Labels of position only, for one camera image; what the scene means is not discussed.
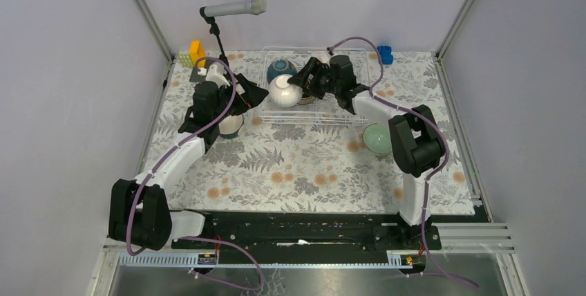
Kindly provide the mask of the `teal bowl white interior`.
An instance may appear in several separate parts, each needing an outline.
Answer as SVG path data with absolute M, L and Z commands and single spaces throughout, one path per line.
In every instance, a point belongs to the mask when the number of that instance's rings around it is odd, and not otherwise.
M 243 115 L 231 115 L 224 118 L 219 124 L 220 136 L 224 139 L 232 139 L 238 136 L 238 132 L 244 124 Z

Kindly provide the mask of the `white ribbed bowl front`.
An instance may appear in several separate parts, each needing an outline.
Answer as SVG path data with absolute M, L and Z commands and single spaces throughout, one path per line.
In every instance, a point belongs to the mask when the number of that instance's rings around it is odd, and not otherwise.
M 289 83 L 291 78 L 293 78 L 293 75 L 279 75 L 269 83 L 269 98 L 278 107 L 293 107 L 303 97 L 303 89 Z

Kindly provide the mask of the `pale green ceramic bowl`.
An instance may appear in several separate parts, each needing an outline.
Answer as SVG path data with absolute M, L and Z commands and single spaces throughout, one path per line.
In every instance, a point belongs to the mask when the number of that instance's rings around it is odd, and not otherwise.
M 369 124 L 363 131 L 363 142 L 368 150 L 378 155 L 392 153 L 392 144 L 388 126 L 382 124 Z

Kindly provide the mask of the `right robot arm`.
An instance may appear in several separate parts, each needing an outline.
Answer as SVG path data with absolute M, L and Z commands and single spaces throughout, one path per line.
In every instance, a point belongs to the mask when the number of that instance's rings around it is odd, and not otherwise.
M 393 159 L 404 182 L 399 215 L 406 224 L 397 228 L 396 238 L 403 248 L 415 248 L 424 239 L 419 225 L 430 216 L 428 181 L 449 156 L 431 109 L 425 104 L 409 109 L 375 95 L 358 83 L 347 55 L 335 55 L 327 63 L 311 57 L 288 83 L 318 99 L 332 94 L 342 109 L 380 124 L 389 133 Z

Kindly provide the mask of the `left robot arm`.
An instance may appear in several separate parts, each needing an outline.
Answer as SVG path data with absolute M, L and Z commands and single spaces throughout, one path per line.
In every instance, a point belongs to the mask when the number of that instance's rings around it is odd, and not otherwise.
M 171 241 L 188 237 L 197 248 L 214 241 L 214 230 L 201 213 L 169 208 L 165 187 L 175 185 L 202 158 L 220 135 L 219 124 L 257 107 L 268 90 L 237 74 L 207 78 L 194 87 L 173 144 L 150 168 L 131 180 L 119 179 L 111 189 L 108 236 L 125 242 L 131 255 L 159 250 Z

